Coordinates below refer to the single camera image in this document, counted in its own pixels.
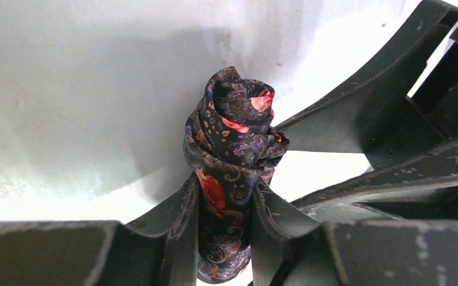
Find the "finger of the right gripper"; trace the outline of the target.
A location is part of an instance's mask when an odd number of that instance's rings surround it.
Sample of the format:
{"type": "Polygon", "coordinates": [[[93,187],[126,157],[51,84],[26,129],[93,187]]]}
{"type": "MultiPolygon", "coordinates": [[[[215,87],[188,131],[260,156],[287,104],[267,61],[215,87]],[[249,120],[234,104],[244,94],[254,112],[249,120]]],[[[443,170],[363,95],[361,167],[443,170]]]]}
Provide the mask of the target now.
{"type": "Polygon", "coordinates": [[[363,153],[395,116],[427,60],[458,21],[458,7],[421,1],[392,38],[317,102],[277,125],[291,151],[363,153]]]}
{"type": "Polygon", "coordinates": [[[292,203],[319,221],[458,220],[458,138],[292,203]]]}

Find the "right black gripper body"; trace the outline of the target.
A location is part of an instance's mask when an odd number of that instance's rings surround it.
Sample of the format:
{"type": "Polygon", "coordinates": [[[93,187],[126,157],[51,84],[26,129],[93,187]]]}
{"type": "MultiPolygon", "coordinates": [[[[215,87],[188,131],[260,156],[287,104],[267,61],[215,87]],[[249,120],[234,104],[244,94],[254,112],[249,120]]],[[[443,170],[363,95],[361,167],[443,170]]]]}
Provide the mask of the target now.
{"type": "Polygon", "coordinates": [[[452,44],[369,150],[375,169],[405,162],[458,138],[458,26],[452,44]]]}

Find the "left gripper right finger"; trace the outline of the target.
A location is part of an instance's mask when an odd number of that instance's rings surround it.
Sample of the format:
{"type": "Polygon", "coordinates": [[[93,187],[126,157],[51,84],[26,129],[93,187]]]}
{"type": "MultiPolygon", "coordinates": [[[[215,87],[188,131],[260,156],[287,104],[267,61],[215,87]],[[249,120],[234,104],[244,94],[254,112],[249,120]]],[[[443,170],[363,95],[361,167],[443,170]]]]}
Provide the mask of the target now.
{"type": "Polygon", "coordinates": [[[458,285],[458,221],[319,222],[260,183],[254,285],[458,285]]]}

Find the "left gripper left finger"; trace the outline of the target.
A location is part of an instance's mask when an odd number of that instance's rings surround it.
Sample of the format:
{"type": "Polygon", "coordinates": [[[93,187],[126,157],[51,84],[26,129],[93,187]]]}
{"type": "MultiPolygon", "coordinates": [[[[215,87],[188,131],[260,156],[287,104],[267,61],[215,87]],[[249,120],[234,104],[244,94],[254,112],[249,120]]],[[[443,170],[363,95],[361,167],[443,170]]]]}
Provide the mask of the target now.
{"type": "Polygon", "coordinates": [[[199,197],[191,174],[127,224],[0,222],[0,285],[195,285],[199,197]]]}

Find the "dark floral red-dotted tie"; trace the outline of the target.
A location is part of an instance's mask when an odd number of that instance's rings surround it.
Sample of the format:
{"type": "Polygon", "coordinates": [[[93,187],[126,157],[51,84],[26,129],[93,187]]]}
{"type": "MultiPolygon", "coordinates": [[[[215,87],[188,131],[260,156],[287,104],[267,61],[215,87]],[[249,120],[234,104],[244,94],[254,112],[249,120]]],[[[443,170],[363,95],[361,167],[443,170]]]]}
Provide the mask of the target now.
{"type": "Polygon", "coordinates": [[[200,183],[197,277],[236,278],[250,262],[252,193],[269,184],[289,148],[272,127],[275,90],[235,67],[216,72],[185,124],[184,157],[200,183]]]}

